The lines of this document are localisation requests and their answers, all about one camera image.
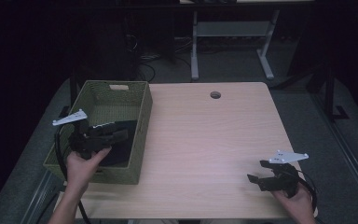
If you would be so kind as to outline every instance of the basket handle hole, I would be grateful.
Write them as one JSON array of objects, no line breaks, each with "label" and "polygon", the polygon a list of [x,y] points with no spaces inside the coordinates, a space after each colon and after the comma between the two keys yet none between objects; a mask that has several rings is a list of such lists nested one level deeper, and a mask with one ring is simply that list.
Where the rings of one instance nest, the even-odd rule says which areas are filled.
[{"label": "basket handle hole", "polygon": [[128,91],[130,88],[128,85],[109,85],[112,91]]}]

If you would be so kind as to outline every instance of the black cable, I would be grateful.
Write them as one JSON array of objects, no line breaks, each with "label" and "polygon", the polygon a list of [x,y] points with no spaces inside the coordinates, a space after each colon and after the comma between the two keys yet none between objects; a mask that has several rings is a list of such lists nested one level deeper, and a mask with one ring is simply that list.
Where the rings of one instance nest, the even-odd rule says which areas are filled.
[{"label": "black cable", "polygon": [[274,169],[274,171],[279,172],[284,175],[290,175],[292,178],[294,178],[295,180],[300,182],[300,184],[302,184],[304,187],[306,187],[308,189],[308,191],[310,192],[310,196],[312,197],[312,210],[313,210],[313,212],[315,212],[316,204],[318,202],[318,197],[316,195],[315,189],[313,187],[311,187],[310,184],[307,183],[307,181],[305,181],[303,178],[301,178],[299,176],[292,175],[289,172],[279,170],[279,169]]},{"label": "black cable", "polygon": [[325,222],[323,222],[320,218],[316,217],[315,219],[316,219],[316,221],[318,221],[319,223],[325,224]]},{"label": "black cable", "polygon": [[[62,130],[62,127],[63,127],[63,125],[60,125],[59,128],[57,129],[57,132],[55,133],[55,137],[54,137],[55,138],[55,152],[56,152],[57,161],[58,161],[58,164],[60,165],[62,174],[65,177],[65,180],[68,180],[67,169],[65,166],[65,162],[63,160],[62,152],[61,152],[60,132]],[[86,211],[84,210],[83,203],[81,201],[79,201],[78,207],[79,207],[81,216],[83,217],[83,220],[87,224],[91,224],[89,218],[87,217]]]},{"label": "black cable", "polygon": [[144,55],[144,56],[141,56],[141,63],[151,63],[153,61],[157,61],[160,59],[162,59],[162,56],[160,54]]},{"label": "black cable", "polygon": [[182,42],[185,40],[185,44],[181,44],[179,46],[176,46],[177,43],[175,43],[175,54],[177,53],[184,53],[188,52],[192,48],[192,38],[191,37],[184,37],[183,39],[175,40],[175,42]]},{"label": "black cable", "polygon": [[179,58],[178,56],[175,56],[176,59],[179,59],[180,61],[184,62],[185,64],[187,64],[190,68],[191,68],[191,65],[190,63],[188,63],[185,59],[182,59],[182,58]]},{"label": "black cable", "polygon": [[302,171],[299,171],[299,170],[297,170],[298,172],[300,172],[301,174],[303,174],[309,181],[310,181],[310,183],[312,184],[312,186],[313,186],[313,189],[315,189],[315,192],[319,192],[319,190],[316,188],[316,185],[315,185],[315,183],[313,183],[313,180],[312,180],[312,178],[310,178],[310,176],[309,175],[307,175],[306,173],[304,173],[304,172],[302,172]]},{"label": "black cable", "polygon": [[153,76],[149,80],[146,80],[146,78],[145,78],[145,81],[151,82],[156,77],[156,70],[152,66],[150,66],[149,64],[140,63],[139,65],[149,67],[153,71]]},{"label": "black cable", "polygon": [[142,71],[138,71],[137,74],[142,81],[146,81],[145,75]]}]

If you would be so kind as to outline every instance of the white metal frame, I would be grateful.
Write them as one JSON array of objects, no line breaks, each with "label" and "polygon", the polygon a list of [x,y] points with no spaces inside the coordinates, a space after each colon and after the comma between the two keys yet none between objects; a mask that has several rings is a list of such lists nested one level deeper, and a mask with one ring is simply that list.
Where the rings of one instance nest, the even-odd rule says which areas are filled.
[{"label": "white metal frame", "polygon": [[271,21],[198,21],[198,13],[194,11],[191,79],[197,80],[200,78],[197,58],[197,38],[199,36],[264,36],[266,41],[263,47],[257,50],[257,56],[266,74],[266,78],[273,79],[274,75],[269,67],[266,55],[279,12],[280,10],[274,11]]}]

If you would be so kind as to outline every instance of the floor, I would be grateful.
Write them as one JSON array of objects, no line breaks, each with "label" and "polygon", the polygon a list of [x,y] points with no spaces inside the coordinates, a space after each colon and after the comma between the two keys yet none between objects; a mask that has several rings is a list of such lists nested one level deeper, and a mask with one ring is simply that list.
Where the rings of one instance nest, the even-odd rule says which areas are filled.
[{"label": "floor", "polygon": [[[273,80],[264,77],[255,52],[262,42],[263,39],[243,39],[240,45],[231,46],[226,41],[224,45],[216,46],[213,41],[205,40],[208,48],[201,50],[199,55],[200,79],[197,82],[257,81],[272,87],[285,81],[296,42],[276,39],[271,43],[268,60],[275,75]],[[154,76],[151,83],[190,82],[189,51],[175,56],[175,63],[165,58],[146,62],[148,66],[141,66],[139,79],[150,80]],[[331,123],[319,106],[323,91],[309,94],[305,89],[309,78],[305,77],[284,90],[271,91],[272,98],[294,151],[310,155],[310,159],[301,161],[300,165],[318,188],[321,223],[358,223],[358,173],[345,156],[349,149],[358,161],[358,107],[348,90],[337,82],[335,103],[343,106],[350,118]],[[62,190],[62,182],[47,172],[42,163],[53,142],[55,130],[50,123],[66,105],[69,105],[68,81],[57,90],[0,194],[0,223],[36,223],[39,217],[40,223],[47,222],[57,199],[54,195]],[[248,220],[254,224],[268,221],[294,223],[290,219]],[[92,223],[126,222],[92,220]]]}]

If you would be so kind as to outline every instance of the green wicker basket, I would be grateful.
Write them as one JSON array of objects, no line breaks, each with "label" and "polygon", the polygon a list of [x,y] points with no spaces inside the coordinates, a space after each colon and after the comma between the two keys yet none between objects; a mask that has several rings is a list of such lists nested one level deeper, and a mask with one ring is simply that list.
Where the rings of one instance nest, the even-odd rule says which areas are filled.
[{"label": "green wicker basket", "polygon": [[[129,161],[100,167],[90,182],[138,184],[152,104],[147,82],[87,81],[84,84],[69,114],[82,109],[88,115],[89,125],[138,120]],[[73,125],[65,125],[61,130],[61,148],[65,160],[71,152],[68,137],[73,129]],[[54,146],[43,165],[63,179]]]}]

